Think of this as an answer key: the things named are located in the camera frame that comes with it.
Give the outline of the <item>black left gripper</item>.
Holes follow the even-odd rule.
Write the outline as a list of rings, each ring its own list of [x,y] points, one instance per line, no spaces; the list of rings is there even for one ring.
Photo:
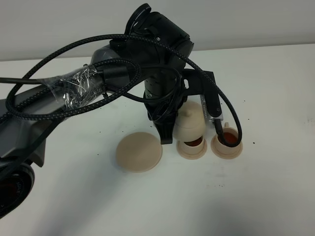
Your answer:
[[[175,76],[169,72],[159,72],[147,78],[144,82],[144,98],[148,118],[153,121],[162,145],[173,142],[173,129],[178,110],[187,101],[188,96],[205,95],[206,102],[210,103],[208,109],[211,115],[217,117],[221,114],[221,103],[213,72],[205,71],[210,80],[198,77],[193,69],[184,69],[181,73],[182,81],[176,85]]]

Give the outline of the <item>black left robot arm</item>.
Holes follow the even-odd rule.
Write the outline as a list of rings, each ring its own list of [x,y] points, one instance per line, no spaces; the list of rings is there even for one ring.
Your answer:
[[[91,62],[65,75],[32,79],[57,56],[84,44],[109,40]],[[124,96],[143,103],[162,144],[173,141],[179,109],[199,95],[202,115],[221,128],[222,111],[212,72],[191,60],[190,36],[148,4],[138,7],[124,34],[94,36],[69,44],[40,61],[13,84],[0,102],[0,214],[6,216],[29,195],[32,164],[42,166],[45,142],[67,118],[100,108]]]

